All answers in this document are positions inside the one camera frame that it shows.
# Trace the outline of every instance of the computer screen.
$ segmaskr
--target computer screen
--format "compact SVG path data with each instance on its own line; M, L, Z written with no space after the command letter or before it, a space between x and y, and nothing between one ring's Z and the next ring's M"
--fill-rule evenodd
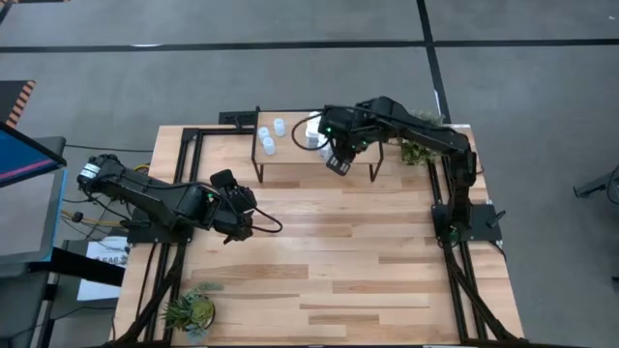
M33 139L0 124L0 188L67 163Z

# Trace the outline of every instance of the small plant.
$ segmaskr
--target small plant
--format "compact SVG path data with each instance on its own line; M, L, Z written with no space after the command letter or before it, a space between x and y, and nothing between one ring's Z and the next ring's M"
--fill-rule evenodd
M221 284L204 282L187 295L168 303L163 314L166 325L187 333L192 344L201 342L215 319L215 304L205 292L221 290L223 290Z
M432 115L427 112L412 112L413 117L432 123L434 126L443 124L443 116ZM428 160L435 161L440 156L437 152L414 141L398 137L390 142L400 147L402 161L407 165L425 164Z

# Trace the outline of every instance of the wooden table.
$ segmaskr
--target wooden table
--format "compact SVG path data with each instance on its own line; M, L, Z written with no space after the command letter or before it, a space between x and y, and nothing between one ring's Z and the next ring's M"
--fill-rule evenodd
M260 143L260 139L257 137L254 139L254 143L252 144L255 147L255 152L253 152L253 161L256 164L256 175L258 176L258 182L262 183L262 177L264 174L264 165L265 164L294 164L294 165L319 165L325 166L325 161L318 156L317 152L314 151L306 151L299 148L292 141L292 137L290 133L292 133L292 128L296 123L303 120L304 118L310 116L309 112L259 112L256 118L256 129L261 127L266 127L269 129L269 133L271 134L271 138L275 142L276 152L274 155L267 155L262 148L262 144ZM273 122L281 118L286 127L286 135L284 137L278 137L275 135L275 128L273 126ZM295 131L295 139L299 141L301 144L305 145L306 135L305 135L305 125L299 126ZM368 149L363 153L359 154L353 165L369 165L369 179L374 181L376 179L376 175L378 174L378 170L382 164L383 160L383 148L380 143L373 143L368 146Z
M160 127L151 176L172 182L182 129ZM468 134L474 148L470 128L457 130ZM206 137L198 180L230 168L284 228L227 246L215 231L195 231L181 293L202 281L225 286L211 294L218 311L205 345L458 343L447 271L432 229L426 167L403 165L398 148L385 145L382 174L374 183L359 166L340 177L322 166L272 164L269 181L259 184L250 151L250 135ZM186 176L190 165L188 159ZM437 166L447 197L440 162ZM474 202L488 199L483 175L470 192ZM255 223L268 225L261 217ZM470 248L480 295L508 330L522 335L503 257L488 243ZM150 249L139 245L131 251L115 314L118 334L135 317ZM168 265L174 253L173 248ZM144 303L156 263L154 257ZM472 310L462 296L474 337ZM162 329L160 318L155 338ZM175 332L172 344L188 341Z

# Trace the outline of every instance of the white cup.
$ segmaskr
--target white cup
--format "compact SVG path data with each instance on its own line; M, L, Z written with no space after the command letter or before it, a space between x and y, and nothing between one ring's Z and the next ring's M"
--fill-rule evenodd
M275 154L275 142L270 136L262 139L262 146L264 147L264 153L271 156Z
M260 127L260 128L258 129L258 137L260 138L260 141L261 141L262 143L264 143L264 138L265 138L265 137L270 137L270 136L271 136L271 134L269 134L269 129L268 129L268 128L266 128L266 127Z
M286 125L282 119L276 119L273 122L273 127L275 128L275 135L282 137L286 134Z

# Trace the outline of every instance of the gray carpet floor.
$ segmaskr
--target gray carpet floor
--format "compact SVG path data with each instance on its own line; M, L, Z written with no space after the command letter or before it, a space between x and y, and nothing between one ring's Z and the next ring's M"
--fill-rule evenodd
M613 0L427 0L427 12L438 41L619 38ZM413 0L73 0L15 5L0 26L0 46L423 37ZM507 210L504 248L526 336L616 347L619 210L603 193L577 200L572 187L619 162L619 46L436 51L452 121L473 126L490 196ZM437 112L424 48L3 53L0 80L11 79L37 81L21 131L89 146L149 149L159 125L215 124L220 111L258 104L386 95ZM97 153L67 149L71 178ZM150 155L120 158L136 165ZM80 198L75 185L67 196ZM81 238L63 228L58 240ZM52 346L103 343L108 333L108 314L70 318Z

